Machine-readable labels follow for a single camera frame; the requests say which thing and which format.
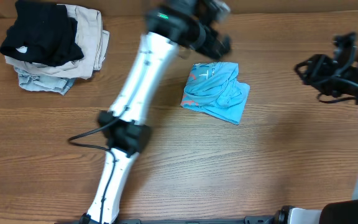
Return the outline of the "light blue printed t-shirt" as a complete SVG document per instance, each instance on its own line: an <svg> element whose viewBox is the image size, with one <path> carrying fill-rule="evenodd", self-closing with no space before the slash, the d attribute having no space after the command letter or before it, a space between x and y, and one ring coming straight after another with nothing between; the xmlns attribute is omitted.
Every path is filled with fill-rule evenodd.
<svg viewBox="0 0 358 224"><path fill-rule="evenodd" d="M194 64L180 105L238 125L250 91L238 74L239 65L233 62Z"/></svg>

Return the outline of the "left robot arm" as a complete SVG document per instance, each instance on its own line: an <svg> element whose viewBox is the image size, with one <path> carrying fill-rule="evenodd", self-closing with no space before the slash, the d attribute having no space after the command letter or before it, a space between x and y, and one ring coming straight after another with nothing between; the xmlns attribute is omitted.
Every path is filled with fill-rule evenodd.
<svg viewBox="0 0 358 224"><path fill-rule="evenodd" d="M146 34L129 76L114 103L99 114L99 131L107 139L104 169L93 203L80 223L114 223L134 162L145 149L151 128L149 105L161 78L180 47L217 60L229 53L231 40L211 27L230 13L223 1L165 1L145 16Z"/></svg>

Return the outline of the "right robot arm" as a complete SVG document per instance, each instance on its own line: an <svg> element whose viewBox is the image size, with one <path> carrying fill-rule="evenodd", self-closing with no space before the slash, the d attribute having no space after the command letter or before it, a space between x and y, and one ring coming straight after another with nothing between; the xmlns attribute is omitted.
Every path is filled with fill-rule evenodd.
<svg viewBox="0 0 358 224"><path fill-rule="evenodd" d="M331 103L354 100L358 106L357 34L351 32L333 39L336 49L332 58L316 54L294 67L304 85L318 90L320 96L332 97ZM257 223L358 223L358 175L352 198L327 204L322 210L284 206L269 218Z"/></svg>

